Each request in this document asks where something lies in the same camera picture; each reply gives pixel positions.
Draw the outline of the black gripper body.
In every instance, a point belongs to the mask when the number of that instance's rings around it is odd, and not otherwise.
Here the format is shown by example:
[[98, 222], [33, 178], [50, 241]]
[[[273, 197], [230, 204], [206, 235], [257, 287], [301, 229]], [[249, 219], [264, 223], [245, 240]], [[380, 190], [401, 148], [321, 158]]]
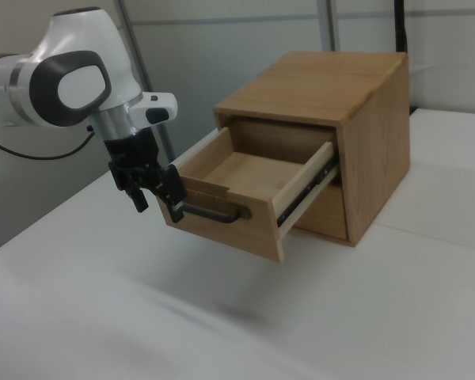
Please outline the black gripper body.
[[149, 167], [160, 169], [159, 149], [151, 129], [142, 129], [123, 139], [104, 141], [111, 163], [122, 169]]

